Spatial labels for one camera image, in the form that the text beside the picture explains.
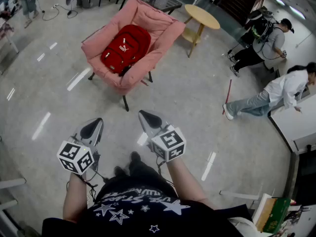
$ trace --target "black and white cube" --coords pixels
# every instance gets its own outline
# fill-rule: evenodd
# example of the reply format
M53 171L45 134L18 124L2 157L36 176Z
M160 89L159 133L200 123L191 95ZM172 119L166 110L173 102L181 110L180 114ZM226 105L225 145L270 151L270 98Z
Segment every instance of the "black and white cube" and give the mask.
M63 141L57 157L65 170L82 175L94 163L89 147Z
M186 139L179 128L169 130L151 139L152 150L166 162L185 153Z

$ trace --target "black cap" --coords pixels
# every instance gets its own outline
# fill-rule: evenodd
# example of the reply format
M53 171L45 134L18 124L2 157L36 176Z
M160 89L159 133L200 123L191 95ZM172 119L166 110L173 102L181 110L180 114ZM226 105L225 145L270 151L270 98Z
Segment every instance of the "black cap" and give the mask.
M288 29L294 33L294 29L292 28L292 23L287 19L287 18L283 18L281 20L281 24L286 25L288 27Z

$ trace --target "red backpack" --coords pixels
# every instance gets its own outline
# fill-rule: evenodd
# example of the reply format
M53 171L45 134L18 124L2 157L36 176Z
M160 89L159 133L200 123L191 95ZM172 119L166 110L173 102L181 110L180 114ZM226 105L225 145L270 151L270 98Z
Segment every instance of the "red backpack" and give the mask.
M150 41L149 33L140 26L124 26L105 48L101 61L113 73L122 77L146 55Z

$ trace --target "black shirt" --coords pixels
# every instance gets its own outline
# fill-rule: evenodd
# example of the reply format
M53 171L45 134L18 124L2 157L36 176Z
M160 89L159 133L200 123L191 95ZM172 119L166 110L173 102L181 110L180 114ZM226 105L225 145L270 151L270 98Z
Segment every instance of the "black shirt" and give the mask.
M206 234L242 237L220 213L208 206L177 197L167 197L157 188L135 179L109 191L101 190L97 202L77 224L45 219L42 237L50 236L168 236Z

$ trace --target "puma logo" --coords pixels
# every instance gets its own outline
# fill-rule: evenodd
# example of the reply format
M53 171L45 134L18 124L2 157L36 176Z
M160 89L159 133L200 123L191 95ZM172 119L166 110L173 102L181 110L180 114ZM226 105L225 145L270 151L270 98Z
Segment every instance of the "puma logo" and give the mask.
M119 48L120 48L120 50L122 50L124 53L125 53L127 50L129 50L129 48L126 48L125 45L123 45L123 46L120 45Z

